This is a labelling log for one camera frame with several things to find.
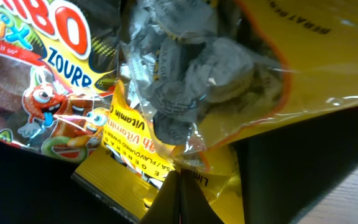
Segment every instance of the plastic candy bag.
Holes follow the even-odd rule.
[[[165,160],[157,154],[155,145],[159,147],[158,144],[162,143],[153,141],[155,136],[153,131],[149,131],[152,126],[146,124],[139,111],[128,106],[125,92],[123,82],[117,81],[110,115],[103,129],[102,147],[110,150],[111,157],[117,162],[140,175],[157,190],[171,170],[182,167],[193,169],[207,199],[210,202],[215,200],[226,182],[238,173],[236,153],[230,147],[194,153],[181,159],[188,164],[174,167],[175,161]]]
[[[358,1],[199,0],[203,9],[188,16],[186,2],[147,2],[132,10],[149,19],[122,46],[156,141],[181,147],[162,145],[163,157],[358,106]],[[202,15],[217,19],[167,28]],[[142,48],[138,36],[151,27],[163,41]]]
[[[241,180],[239,173],[231,176],[204,175],[194,172],[212,208],[227,220],[243,216]],[[145,174],[115,159],[115,153],[102,146],[77,168],[72,178],[96,198],[107,204],[131,223],[138,223],[153,203],[158,190]]]
[[[81,162],[101,141],[120,1],[0,1],[0,140]]]

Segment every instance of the yellow packaging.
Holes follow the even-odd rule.
[[[147,212],[145,198],[155,190],[154,186],[113,159],[110,150],[102,147],[81,163],[73,179],[131,223],[138,223]],[[241,182],[238,179],[237,173],[211,204],[224,223],[244,223]]]
[[[116,85],[110,112],[102,146],[77,168],[74,177],[124,217],[137,222],[174,167],[155,152],[152,132],[140,113],[127,106],[122,81]],[[193,174],[210,203],[218,202],[223,192],[233,192],[232,180],[239,172],[237,157],[229,146],[188,155],[185,161],[202,165],[193,167]],[[236,195],[241,196],[240,183],[234,185]]]
[[[279,62],[278,68],[270,68],[278,73],[281,90],[274,102],[255,102],[252,95],[235,102],[254,104],[237,114],[228,105],[224,107],[227,113],[211,110],[199,125],[208,148],[358,106],[358,1],[236,3],[250,30],[237,41],[262,56],[259,61]],[[263,44],[252,49],[252,42]]]

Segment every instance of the candy wrapper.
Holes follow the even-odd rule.
[[[161,143],[153,142],[153,131],[149,131],[147,121],[129,106],[133,100],[131,84],[125,87],[121,80],[117,81],[102,145],[77,168],[73,178],[116,212],[137,223],[153,203],[168,173],[183,166],[174,166],[157,154],[155,146]],[[203,169],[191,168],[209,203],[219,203],[221,195],[228,192],[234,201],[241,201],[241,181],[233,148],[225,146],[192,155],[185,160],[193,165],[202,164]]]
[[[0,140],[71,162],[101,142],[120,1],[0,1]]]
[[[127,10],[147,17],[125,21],[138,26],[122,46],[162,157],[358,106],[358,1],[155,0]],[[158,49],[142,48],[139,34],[155,30],[148,45]]]

